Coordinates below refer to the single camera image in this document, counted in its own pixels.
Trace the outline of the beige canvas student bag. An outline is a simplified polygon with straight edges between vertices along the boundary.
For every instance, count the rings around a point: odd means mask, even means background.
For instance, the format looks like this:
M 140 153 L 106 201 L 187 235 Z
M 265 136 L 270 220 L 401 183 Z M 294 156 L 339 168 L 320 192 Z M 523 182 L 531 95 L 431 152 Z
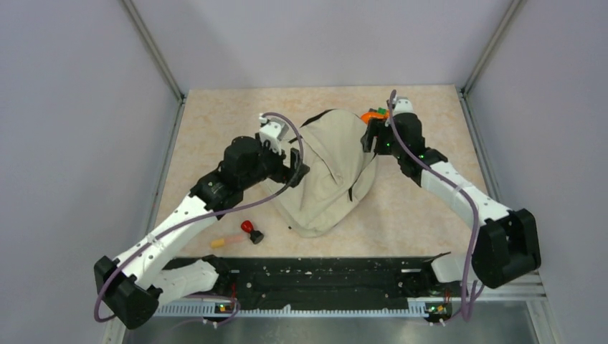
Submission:
M 371 190 L 378 160 L 364 152 L 366 124 L 355 113 L 331 109 L 285 134 L 283 148 L 304 148 L 309 171 L 295 188 L 272 204 L 289 229 L 304 238 L 320 237 L 353 211 Z

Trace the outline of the red black stamp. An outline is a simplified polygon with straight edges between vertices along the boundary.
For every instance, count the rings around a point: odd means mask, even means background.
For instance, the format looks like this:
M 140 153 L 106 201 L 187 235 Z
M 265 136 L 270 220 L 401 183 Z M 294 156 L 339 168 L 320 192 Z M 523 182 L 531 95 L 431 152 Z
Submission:
M 265 237 L 265 235 L 261 231 L 257 230 L 254 224 L 249 220 L 243 221 L 240 227 L 241 230 L 248 235 L 249 240 L 253 244 L 259 244 Z

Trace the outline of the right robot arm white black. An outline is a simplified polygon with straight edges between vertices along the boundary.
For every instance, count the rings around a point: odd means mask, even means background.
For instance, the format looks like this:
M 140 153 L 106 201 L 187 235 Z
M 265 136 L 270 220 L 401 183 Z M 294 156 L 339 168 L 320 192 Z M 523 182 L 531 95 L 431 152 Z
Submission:
M 441 199 L 472 229 L 472 249 L 446 254 L 420 276 L 429 295 L 440 295 L 450 282 L 467 280 L 496 289 L 541 266 L 536 219 L 527 209 L 512 210 L 483 193 L 456 171 L 447 157 L 427 146 L 414 113 L 363 115 L 363 150 L 393 156 L 400 171 Z

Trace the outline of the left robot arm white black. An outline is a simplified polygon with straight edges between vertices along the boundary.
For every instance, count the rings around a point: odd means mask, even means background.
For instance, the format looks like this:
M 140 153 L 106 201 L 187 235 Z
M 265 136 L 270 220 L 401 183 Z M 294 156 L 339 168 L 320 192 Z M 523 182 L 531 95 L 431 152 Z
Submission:
M 94 264 L 94 320 L 117 318 L 133 330 L 179 299 L 201 292 L 225 294 L 228 274 L 204 259 L 174 269 L 166 266 L 223 216 L 266 204 L 297 186 L 309 168 L 303 162 L 303 139 L 297 135 L 295 141 L 297 147 L 285 153 L 276 136 L 233 139 L 217 168 L 202 176 L 155 229 L 117 257 L 99 258 Z

